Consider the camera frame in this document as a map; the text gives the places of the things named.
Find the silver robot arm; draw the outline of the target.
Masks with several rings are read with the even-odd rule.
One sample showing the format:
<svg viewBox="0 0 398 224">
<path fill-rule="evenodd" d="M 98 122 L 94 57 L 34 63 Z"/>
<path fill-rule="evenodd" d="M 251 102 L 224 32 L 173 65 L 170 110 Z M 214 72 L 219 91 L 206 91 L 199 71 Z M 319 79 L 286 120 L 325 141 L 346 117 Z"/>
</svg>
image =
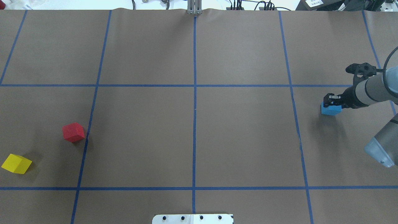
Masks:
<svg viewBox="0 0 398 224">
<path fill-rule="evenodd" d="M 397 66 L 387 68 L 391 57 L 396 52 L 397 48 L 394 48 L 381 69 L 369 63 L 349 65 L 345 71 L 353 75 L 352 86 L 339 95 L 326 94 L 320 105 L 320 112 L 323 115 L 334 116 L 342 112 L 344 108 L 364 108 L 385 101 L 397 104 Z M 364 151 L 384 167 L 396 166 L 398 160 L 397 136 L 398 119 L 397 115 L 394 115 L 367 143 Z"/>
</svg>

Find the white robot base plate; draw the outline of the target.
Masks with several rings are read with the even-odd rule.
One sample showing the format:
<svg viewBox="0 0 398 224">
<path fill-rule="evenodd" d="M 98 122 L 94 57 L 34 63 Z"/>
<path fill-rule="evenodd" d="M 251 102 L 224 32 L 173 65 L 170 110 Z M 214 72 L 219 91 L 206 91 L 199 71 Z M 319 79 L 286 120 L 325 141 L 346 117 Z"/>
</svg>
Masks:
<svg viewBox="0 0 398 224">
<path fill-rule="evenodd" d="M 152 224 L 233 224 L 232 214 L 159 214 Z"/>
</svg>

